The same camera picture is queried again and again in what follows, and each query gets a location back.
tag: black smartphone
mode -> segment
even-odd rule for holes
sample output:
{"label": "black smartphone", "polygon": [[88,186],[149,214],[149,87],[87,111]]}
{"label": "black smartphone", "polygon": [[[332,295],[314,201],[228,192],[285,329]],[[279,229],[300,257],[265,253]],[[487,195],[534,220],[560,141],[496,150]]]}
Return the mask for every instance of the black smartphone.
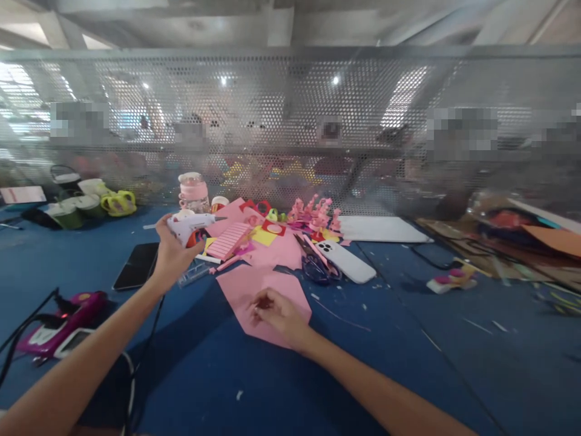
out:
{"label": "black smartphone", "polygon": [[136,245],[115,281],[113,289],[124,291],[143,286],[155,266],[159,242]]}

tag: person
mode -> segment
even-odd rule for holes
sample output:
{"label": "person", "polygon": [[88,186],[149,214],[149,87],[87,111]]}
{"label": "person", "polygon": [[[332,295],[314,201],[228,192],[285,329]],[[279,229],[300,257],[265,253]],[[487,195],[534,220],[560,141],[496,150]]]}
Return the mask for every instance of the person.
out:
{"label": "person", "polygon": [[[0,436],[66,436],[132,336],[202,252],[182,248],[162,217],[151,278],[125,304],[32,386],[0,420]],[[329,371],[392,435],[473,435],[462,423],[385,375],[368,367],[310,328],[290,300],[263,289],[251,303],[257,322],[272,325],[297,352]]]}

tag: metal mesh partition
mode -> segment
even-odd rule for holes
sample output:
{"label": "metal mesh partition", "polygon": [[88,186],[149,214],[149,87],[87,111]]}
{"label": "metal mesh partition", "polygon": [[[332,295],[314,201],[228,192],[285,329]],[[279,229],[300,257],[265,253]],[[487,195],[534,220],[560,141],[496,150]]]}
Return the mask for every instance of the metal mesh partition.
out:
{"label": "metal mesh partition", "polygon": [[53,164],[140,203],[332,196],[346,214],[491,186],[577,208],[578,48],[0,53],[0,184]]}

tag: hand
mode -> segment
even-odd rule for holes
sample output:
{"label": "hand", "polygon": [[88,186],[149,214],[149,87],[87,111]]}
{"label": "hand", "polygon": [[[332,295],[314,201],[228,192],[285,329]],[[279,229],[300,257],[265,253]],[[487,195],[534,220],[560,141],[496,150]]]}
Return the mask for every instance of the hand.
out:
{"label": "hand", "polygon": [[292,349],[301,354],[309,351],[318,334],[300,316],[292,302],[272,288],[260,291],[250,302],[252,316],[273,326]]}
{"label": "hand", "polygon": [[159,249],[157,250],[156,268],[152,278],[158,280],[168,291],[180,276],[188,269],[194,258],[204,251],[206,243],[200,241],[192,248],[182,247],[182,243],[172,234],[167,220],[172,214],[161,217],[156,223],[159,235]]}

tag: wrist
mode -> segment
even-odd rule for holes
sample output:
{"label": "wrist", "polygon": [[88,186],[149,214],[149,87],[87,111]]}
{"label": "wrist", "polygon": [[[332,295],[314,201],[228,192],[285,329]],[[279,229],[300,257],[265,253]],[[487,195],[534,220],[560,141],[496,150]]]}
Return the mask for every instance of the wrist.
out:
{"label": "wrist", "polygon": [[327,340],[323,336],[307,326],[304,332],[303,343],[297,351],[306,358],[315,360],[317,351],[324,345],[325,341]]}
{"label": "wrist", "polygon": [[174,283],[175,280],[171,280],[163,274],[156,274],[154,272],[143,287],[150,289],[152,292],[163,295],[171,289]]}

